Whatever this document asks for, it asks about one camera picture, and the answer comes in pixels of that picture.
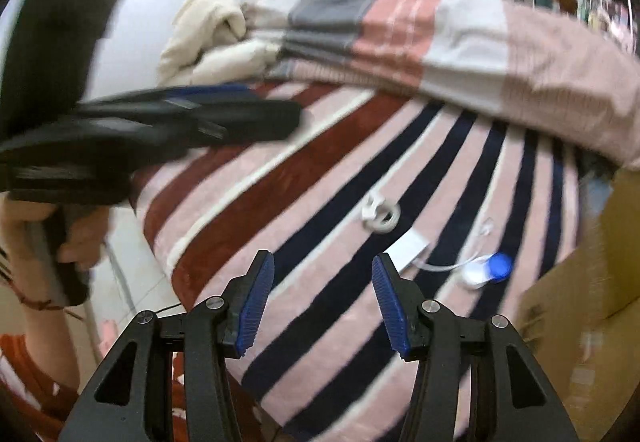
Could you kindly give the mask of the person's left forearm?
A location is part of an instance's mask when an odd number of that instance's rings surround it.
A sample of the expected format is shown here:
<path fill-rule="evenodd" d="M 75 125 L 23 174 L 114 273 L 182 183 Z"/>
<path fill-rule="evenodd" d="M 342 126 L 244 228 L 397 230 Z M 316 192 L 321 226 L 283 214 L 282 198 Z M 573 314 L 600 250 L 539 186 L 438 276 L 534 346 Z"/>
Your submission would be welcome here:
<path fill-rule="evenodd" d="M 25 346 L 32 362 L 61 386 L 77 392 L 80 373 L 75 347 L 62 310 L 22 307 Z"/>

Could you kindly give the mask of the person's left hand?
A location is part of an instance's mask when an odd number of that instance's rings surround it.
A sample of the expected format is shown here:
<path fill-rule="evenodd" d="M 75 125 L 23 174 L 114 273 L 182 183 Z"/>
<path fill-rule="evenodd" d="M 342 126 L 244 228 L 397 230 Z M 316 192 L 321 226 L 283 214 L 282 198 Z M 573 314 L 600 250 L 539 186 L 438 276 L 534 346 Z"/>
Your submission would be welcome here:
<path fill-rule="evenodd" d="M 23 201 L 2 193 L 2 246 L 9 286 L 21 305 L 58 311 L 85 303 L 110 221 L 108 206 Z"/>

